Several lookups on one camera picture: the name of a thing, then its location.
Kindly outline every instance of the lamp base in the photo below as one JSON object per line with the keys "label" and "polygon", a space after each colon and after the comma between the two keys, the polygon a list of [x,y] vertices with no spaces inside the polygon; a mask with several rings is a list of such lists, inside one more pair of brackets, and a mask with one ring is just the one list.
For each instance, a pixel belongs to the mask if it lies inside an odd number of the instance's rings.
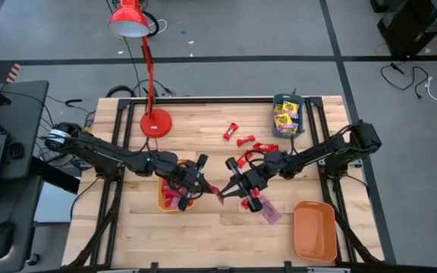
{"label": "lamp base", "polygon": [[147,137],[164,137],[171,130],[171,115],[166,110],[153,109],[151,118],[147,113],[141,117],[140,126]]}

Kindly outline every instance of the wooden tabletop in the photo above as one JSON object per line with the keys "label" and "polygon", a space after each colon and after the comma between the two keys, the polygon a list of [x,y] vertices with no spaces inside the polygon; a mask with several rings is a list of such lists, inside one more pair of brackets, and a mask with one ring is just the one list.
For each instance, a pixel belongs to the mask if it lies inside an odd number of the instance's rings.
{"label": "wooden tabletop", "polygon": [[[341,96],[323,96],[330,134],[348,123]],[[117,109],[117,99],[100,99],[93,125],[93,133],[110,141]],[[209,156],[203,173],[206,179],[223,188],[231,176],[225,160],[238,158],[252,143],[237,147],[236,140],[253,134],[261,143],[276,143],[279,149],[289,150],[289,140],[282,140],[271,133],[271,105],[265,103],[243,104],[176,104],[158,105],[169,111],[173,128],[153,148],[175,152],[180,159],[196,160],[204,153]],[[138,150],[145,136],[139,127],[144,111],[142,105],[134,109],[130,150]],[[313,109],[316,127],[322,141],[319,116]],[[313,145],[306,110],[303,108],[305,132],[295,140],[298,152]],[[122,144],[125,121],[123,115],[119,144]],[[222,135],[231,122],[239,125],[230,141]],[[349,169],[349,174],[363,180],[360,168]],[[95,180],[94,171],[86,171],[79,192]],[[282,213],[278,223],[270,225],[260,213],[242,209],[238,198],[225,200],[222,206],[215,196],[205,195],[186,212],[162,212],[156,205],[157,177],[138,177],[127,171],[118,218],[114,248],[113,268],[149,268],[159,262],[160,268],[209,268],[229,267],[282,267],[284,261],[293,266],[332,265],[300,258],[293,248],[292,212],[300,201],[322,201],[319,173],[316,165],[309,165],[293,180],[274,177],[262,194]],[[96,228],[99,201],[103,182],[99,181],[78,200],[68,233],[63,265],[71,262],[83,249]],[[341,180],[344,201],[352,229],[369,251],[383,259],[382,249],[373,218],[366,188],[348,177]],[[344,238],[337,226],[342,258],[347,261]],[[107,234],[103,236],[99,261],[103,262]]]}

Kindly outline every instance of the lamp shade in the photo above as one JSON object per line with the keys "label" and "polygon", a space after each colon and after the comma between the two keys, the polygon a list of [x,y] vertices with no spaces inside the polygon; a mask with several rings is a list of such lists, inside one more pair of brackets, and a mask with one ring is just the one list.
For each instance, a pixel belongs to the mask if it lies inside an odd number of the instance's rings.
{"label": "lamp shade", "polygon": [[139,10],[137,0],[121,0],[121,7],[111,16],[109,29],[124,37],[144,37],[149,27],[143,12]]}

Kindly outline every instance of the white cable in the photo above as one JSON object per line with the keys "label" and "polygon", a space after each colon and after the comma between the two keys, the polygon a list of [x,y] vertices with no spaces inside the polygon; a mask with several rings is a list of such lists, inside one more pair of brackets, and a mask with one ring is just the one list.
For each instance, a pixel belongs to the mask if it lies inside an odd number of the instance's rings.
{"label": "white cable", "polygon": [[429,95],[432,99],[434,99],[434,100],[437,101],[437,98],[435,98],[435,97],[431,94],[431,80],[432,80],[432,77],[428,77],[428,82],[427,82],[427,83],[424,83],[424,86],[428,89],[428,95]]}
{"label": "white cable", "polygon": [[158,33],[157,34],[160,34],[160,33],[162,33],[163,31],[165,31],[166,30],[166,28],[168,27],[168,22],[166,22],[166,20],[164,20],[164,19],[159,19],[158,20],[158,22],[159,21],[163,21],[163,22],[165,22],[165,27],[163,27],[163,29],[162,30],[160,30],[160,31],[158,31]]}

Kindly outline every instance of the red desk lamp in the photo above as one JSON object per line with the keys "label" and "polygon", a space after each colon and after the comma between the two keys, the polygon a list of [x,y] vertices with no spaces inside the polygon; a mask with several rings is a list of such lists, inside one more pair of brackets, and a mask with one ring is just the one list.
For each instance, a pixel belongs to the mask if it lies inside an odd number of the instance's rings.
{"label": "red desk lamp", "polygon": [[152,108],[153,88],[153,63],[151,51],[148,46],[148,22],[140,10],[139,0],[121,0],[119,7],[111,16],[109,29],[123,37],[141,37],[143,40],[143,56],[148,70],[148,107],[141,118],[141,130],[147,137],[159,138],[171,130],[171,115],[163,109]]}

